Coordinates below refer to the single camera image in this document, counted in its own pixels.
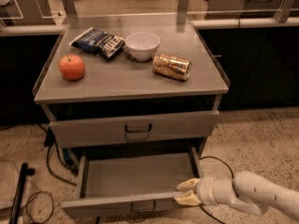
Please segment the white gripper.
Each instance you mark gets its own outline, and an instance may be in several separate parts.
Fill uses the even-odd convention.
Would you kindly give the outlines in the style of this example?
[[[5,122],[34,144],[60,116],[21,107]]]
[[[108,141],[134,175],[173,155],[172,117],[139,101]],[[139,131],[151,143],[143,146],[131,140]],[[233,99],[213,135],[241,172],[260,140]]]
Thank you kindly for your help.
[[[202,202],[207,206],[216,206],[218,203],[214,196],[214,183],[214,177],[188,179],[177,185],[176,190],[184,192],[174,199],[179,205],[199,206]]]

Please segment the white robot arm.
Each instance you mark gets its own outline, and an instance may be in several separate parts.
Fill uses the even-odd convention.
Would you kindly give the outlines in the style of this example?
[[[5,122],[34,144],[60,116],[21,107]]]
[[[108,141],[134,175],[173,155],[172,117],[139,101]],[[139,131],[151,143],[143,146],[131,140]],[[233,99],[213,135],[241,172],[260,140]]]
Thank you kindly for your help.
[[[177,191],[174,199],[180,205],[226,204],[239,212],[256,216],[273,207],[299,221],[299,192],[248,171],[238,172],[234,178],[192,178],[179,184]]]

